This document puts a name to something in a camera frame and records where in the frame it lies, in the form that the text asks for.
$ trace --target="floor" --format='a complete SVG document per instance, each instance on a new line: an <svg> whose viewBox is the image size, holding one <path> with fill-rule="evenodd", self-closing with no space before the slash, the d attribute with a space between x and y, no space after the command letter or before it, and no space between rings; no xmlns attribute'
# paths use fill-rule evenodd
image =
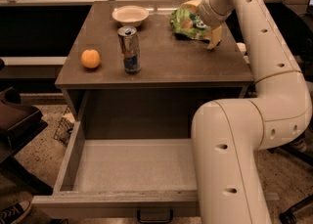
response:
<svg viewBox="0 0 313 224"><path fill-rule="evenodd" d="M28 169L29 172L54 186L59 168L66 151L66 146L56 140L56 131L59 122L67 109L63 99L35 100L25 97L25 100L34 104L43 112L43 119L48 122L48 127L30 142L17 155L16 159ZM313 194L313 170L306 163L292 157L285 151L278 149L274 154L268 151L258 152L257 165L263 185L263 190L268 203L273 224L281 223L278 216L294 203ZM27 191L27 187L5 170L0 170L0 209L12 203L30 200L33 195ZM313 205L299 211L297 224L313 223ZM45 224L51 219L40 209L33 208L30 214L22 221L22 224ZM132 224L138 223L136 219L70 219L69 224ZM173 224L201 224L201 220L195 218L174 218Z"/></svg>

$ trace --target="white robotic arm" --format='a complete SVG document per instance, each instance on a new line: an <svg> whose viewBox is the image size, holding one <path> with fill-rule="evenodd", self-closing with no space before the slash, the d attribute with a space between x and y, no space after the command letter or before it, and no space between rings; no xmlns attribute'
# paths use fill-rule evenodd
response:
<svg viewBox="0 0 313 224"><path fill-rule="evenodd" d="M254 153L299 136L311 98L290 49L263 0L203 0L202 20L224 22L236 9L257 98L209 102L197 111L192 139L203 224L269 224Z"/></svg>

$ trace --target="white bowl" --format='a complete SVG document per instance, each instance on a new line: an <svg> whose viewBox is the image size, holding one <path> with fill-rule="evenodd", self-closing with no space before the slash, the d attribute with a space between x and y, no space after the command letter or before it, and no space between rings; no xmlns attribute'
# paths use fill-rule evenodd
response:
<svg viewBox="0 0 313 224"><path fill-rule="evenodd" d="M149 12L139 6L124 6L113 11L112 17L122 25L139 26L148 17Z"/></svg>

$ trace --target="soda can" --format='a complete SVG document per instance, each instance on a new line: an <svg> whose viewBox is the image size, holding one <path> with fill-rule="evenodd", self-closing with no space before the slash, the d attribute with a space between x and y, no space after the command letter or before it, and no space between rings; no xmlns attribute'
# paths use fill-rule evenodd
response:
<svg viewBox="0 0 313 224"><path fill-rule="evenodd" d="M125 25L118 32L125 71L134 74L140 71L140 50L137 30L134 26Z"/></svg>

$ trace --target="black sneaker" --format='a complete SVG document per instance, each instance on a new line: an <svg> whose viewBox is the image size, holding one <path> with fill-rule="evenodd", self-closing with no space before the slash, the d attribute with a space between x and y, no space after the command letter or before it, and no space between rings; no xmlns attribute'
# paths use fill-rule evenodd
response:
<svg viewBox="0 0 313 224"><path fill-rule="evenodd" d="M0 212L0 224L17 224L22 221L30 212L29 201L18 202Z"/></svg>

